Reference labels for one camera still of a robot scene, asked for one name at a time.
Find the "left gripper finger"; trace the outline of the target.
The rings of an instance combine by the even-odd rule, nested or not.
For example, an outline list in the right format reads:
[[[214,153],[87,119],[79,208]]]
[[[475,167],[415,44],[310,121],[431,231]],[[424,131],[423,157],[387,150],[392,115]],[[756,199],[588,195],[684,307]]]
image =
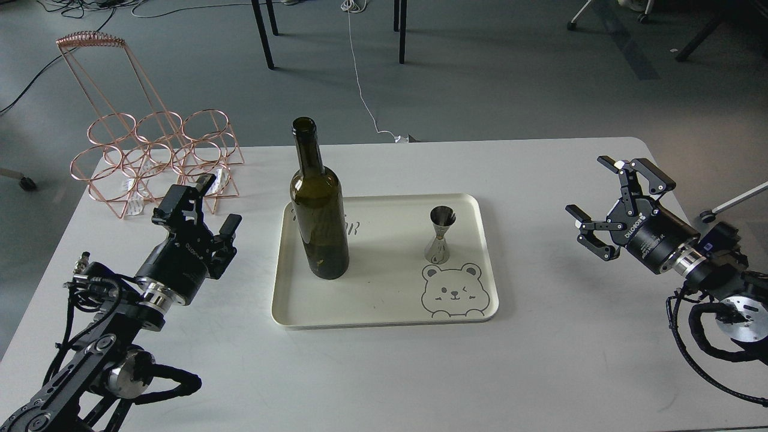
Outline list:
[[[213,254],[209,260],[209,278],[220,279],[236,256],[238,249],[234,247],[233,243],[241,221],[242,216],[240,214],[229,214],[218,235],[213,237],[211,246]]]
[[[203,221],[203,198],[216,181],[216,175],[203,174],[194,186],[173,184],[154,208],[151,222],[164,227],[168,232],[201,229]]]

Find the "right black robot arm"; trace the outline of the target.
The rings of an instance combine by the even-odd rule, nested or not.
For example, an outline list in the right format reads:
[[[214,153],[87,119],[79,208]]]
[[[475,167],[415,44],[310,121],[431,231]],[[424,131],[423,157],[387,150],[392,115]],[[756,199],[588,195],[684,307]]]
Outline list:
[[[576,205],[566,211],[575,219],[578,242],[605,262],[622,250],[654,274],[675,271],[683,284],[666,301],[669,329],[678,350],[703,380],[741,400],[766,405],[766,399],[719,383],[689,354],[679,331],[681,304],[691,303],[688,326],[705,355],[731,363],[766,363],[766,274],[749,270],[733,225],[719,222],[700,233],[661,205],[675,181],[645,158],[598,162],[618,177],[620,197],[603,221]]]

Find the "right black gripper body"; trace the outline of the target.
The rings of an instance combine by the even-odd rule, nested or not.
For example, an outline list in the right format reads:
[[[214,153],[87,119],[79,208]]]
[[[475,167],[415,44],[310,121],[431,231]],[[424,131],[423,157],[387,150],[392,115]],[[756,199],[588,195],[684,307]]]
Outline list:
[[[618,200],[607,214],[614,223],[622,223],[625,230],[612,232],[615,244],[626,250],[654,274],[668,270],[672,254],[683,244],[696,244],[701,234],[661,207],[655,199],[636,199],[636,210],[626,213]]]

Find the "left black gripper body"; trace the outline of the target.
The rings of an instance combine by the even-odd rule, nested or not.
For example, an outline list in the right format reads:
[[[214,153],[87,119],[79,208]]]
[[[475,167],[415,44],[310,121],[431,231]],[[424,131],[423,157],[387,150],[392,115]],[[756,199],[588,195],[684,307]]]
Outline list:
[[[207,277],[219,279],[221,272],[212,270],[217,254],[223,249],[223,240],[212,235],[205,224],[187,221],[177,225],[162,224],[168,231],[164,242],[153,249],[135,274],[143,290],[151,284],[168,288],[175,301],[191,304]]]

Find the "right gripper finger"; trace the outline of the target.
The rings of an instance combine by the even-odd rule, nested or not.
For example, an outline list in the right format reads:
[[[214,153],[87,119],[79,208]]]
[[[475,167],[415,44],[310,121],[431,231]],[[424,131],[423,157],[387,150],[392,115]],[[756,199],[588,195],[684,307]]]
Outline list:
[[[597,162],[618,175],[622,192],[619,202],[627,216],[639,214],[640,200],[658,200],[676,187],[672,178],[646,158],[615,161],[607,155],[601,155]]]
[[[600,257],[604,262],[609,262],[619,257],[617,247],[601,241],[595,232],[619,232],[625,229],[625,224],[620,222],[594,221],[577,205],[566,205],[567,211],[574,219],[575,226],[579,229],[578,242],[589,251]]]

